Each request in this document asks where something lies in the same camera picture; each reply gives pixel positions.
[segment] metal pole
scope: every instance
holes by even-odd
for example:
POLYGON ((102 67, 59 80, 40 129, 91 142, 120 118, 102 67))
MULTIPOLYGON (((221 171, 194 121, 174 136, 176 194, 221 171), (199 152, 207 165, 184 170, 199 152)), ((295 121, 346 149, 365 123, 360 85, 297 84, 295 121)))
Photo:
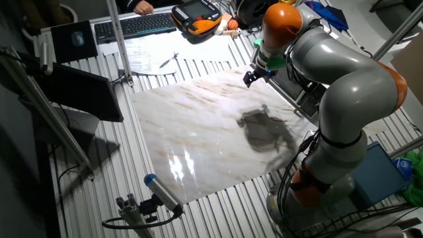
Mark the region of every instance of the metal pole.
MULTIPOLYGON (((6 52, 11 56, 19 58, 13 47, 7 48, 6 52)), ((59 115, 55 112, 35 79, 26 74, 22 63, 6 56, 0 56, 0 63, 3 64, 4 68, 12 76, 20 89, 22 89, 24 94, 34 104, 37 111, 59 137, 62 144, 64 144, 66 148, 74 154, 76 160, 78 160, 81 166, 92 171, 93 168, 91 167, 91 162, 87 155, 85 155, 71 132, 67 129, 59 115)))
POLYGON ((411 142, 407 143, 406 145, 404 145, 404 146, 400 147, 399 149, 395 150, 394 152, 390 153, 389 157, 391 159, 396 159, 399 156, 404 155, 405 153, 407 153, 407 152, 409 152, 413 149, 419 148, 421 146, 423 146, 423 136, 420 136, 419 138, 412 140, 411 142))
POLYGON ((132 81, 130 61, 128 59, 128 54, 126 53, 124 33, 122 32, 122 27, 120 26, 118 9, 116 8, 116 3, 114 0, 106 0, 106 1, 107 1, 108 12, 110 14, 110 18, 112 19, 114 35, 116 37, 116 41, 119 47, 120 59, 122 60, 122 64, 124 65, 125 77, 128 81, 128 85, 133 86, 134 82, 132 81))
POLYGON ((374 60, 380 60, 415 24, 423 17, 423 2, 416 10, 401 24, 392 36, 373 55, 374 60))

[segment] person's hand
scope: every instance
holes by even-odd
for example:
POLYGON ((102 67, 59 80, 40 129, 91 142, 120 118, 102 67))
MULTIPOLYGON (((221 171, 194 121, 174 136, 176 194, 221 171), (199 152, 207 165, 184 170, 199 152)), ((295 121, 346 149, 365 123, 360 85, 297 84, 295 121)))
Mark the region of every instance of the person's hand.
POLYGON ((153 6, 151 6, 150 3, 146 2, 146 1, 140 1, 134 9, 135 13, 138 13, 140 15, 146 15, 149 13, 153 13, 153 6))

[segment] pen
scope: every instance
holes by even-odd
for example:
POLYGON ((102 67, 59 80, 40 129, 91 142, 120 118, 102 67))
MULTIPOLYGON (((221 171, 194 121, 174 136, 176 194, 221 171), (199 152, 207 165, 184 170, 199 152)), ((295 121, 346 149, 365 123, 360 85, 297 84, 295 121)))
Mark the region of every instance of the pen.
POLYGON ((162 63, 159 67, 159 69, 163 68, 166 64, 168 64, 171 60, 176 59, 176 57, 178 57, 179 53, 174 54, 174 56, 170 59, 168 59, 167 61, 165 61, 164 63, 162 63))

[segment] blue cylinder cap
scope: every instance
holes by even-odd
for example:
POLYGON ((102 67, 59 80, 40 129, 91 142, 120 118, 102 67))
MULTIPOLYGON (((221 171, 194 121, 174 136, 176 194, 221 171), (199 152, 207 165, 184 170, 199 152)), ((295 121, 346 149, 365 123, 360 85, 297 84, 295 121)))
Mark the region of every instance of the blue cylinder cap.
POLYGON ((150 182, 153 181, 153 179, 157 178, 157 175, 155 174, 150 174, 150 175, 146 175, 144 177, 144 183, 146 186, 150 185, 150 182))

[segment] black mat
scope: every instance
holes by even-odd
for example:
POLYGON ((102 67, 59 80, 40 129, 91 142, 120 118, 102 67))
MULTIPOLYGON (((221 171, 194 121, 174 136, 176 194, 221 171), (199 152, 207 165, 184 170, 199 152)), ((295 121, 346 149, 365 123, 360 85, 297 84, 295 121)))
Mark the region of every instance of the black mat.
POLYGON ((89 21, 52 27, 52 37, 58 63, 98 56, 89 21), (82 32, 84 39, 82 46, 72 44, 72 33, 78 31, 82 32))

